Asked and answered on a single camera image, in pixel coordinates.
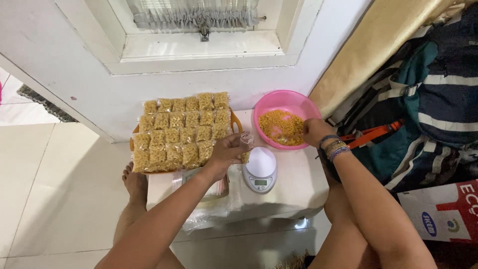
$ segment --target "foot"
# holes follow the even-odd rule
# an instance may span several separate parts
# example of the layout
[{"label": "foot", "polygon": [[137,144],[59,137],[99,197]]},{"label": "foot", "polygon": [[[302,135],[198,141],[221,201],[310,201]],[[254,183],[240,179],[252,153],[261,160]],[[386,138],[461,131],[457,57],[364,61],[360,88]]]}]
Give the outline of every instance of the foot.
[{"label": "foot", "polygon": [[123,170],[123,182],[130,194],[130,202],[143,202],[146,205],[148,197],[148,181],[141,173],[132,172],[133,162],[130,162]]}]

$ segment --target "white kitchen scale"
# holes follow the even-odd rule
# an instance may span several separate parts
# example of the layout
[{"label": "white kitchen scale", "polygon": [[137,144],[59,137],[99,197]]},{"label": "white kitchen scale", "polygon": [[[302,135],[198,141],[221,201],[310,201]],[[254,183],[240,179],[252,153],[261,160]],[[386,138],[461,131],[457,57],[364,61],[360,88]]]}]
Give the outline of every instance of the white kitchen scale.
[{"label": "white kitchen scale", "polygon": [[274,154],[264,147],[255,147],[250,152],[249,162],[242,165],[242,173],[252,191],[268,193],[277,178],[277,161]]}]

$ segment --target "pink object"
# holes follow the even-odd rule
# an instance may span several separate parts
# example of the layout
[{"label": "pink object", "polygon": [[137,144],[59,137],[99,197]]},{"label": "pink object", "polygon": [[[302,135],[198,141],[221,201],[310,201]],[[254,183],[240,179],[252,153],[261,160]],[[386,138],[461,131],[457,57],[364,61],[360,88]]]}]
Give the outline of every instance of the pink object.
[{"label": "pink object", "polygon": [[261,128],[259,127],[259,117],[264,115],[266,112],[277,109],[288,111],[303,120],[310,118],[320,119],[320,112],[315,104],[305,95],[298,92],[291,90],[275,90],[264,95],[259,102],[257,102],[253,114],[254,126],[256,127],[257,132],[262,139],[264,139],[264,141],[272,147],[282,150],[297,150],[309,146],[306,143],[299,146],[284,146],[274,142],[262,132]]}]

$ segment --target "white curtain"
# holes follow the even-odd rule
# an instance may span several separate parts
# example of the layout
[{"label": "white curtain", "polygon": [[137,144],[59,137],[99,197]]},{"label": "white curtain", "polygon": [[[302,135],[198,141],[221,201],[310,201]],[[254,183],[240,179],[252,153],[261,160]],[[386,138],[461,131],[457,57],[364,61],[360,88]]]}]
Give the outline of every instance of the white curtain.
[{"label": "white curtain", "polygon": [[259,0],[127,0],[138,28],[209,29],[254,26]]}]

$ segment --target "cardboard box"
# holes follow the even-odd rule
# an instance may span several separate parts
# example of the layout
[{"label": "cardboard box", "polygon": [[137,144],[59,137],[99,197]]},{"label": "cardboard box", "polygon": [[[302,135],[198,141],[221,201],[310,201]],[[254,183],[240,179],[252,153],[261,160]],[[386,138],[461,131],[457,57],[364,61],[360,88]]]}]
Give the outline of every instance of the cardboard box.
[{"label": "cardboard box", "polygon": [[398,193],[422,239],[478,243],[478,179]]}]

